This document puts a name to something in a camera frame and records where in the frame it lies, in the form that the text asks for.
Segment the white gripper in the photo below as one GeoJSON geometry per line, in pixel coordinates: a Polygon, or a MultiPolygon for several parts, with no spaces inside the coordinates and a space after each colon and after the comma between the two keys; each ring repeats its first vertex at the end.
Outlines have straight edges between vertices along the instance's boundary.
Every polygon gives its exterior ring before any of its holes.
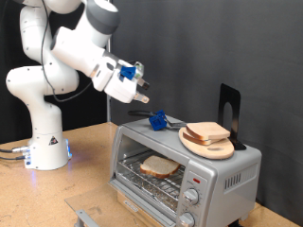
{"type": "Polygon", "coordinates": [[[150,84],[144,79],[137,80],[135,74],[136,67],[134,65],[128,63],[119,65],[118,68],[114,70],[104,92],[123,103],[130,103],[133,99],[148,103],[150,99],[143,94],[137,93],[136,86],[138,84],[143,89],[148,90],[150,84]]]}

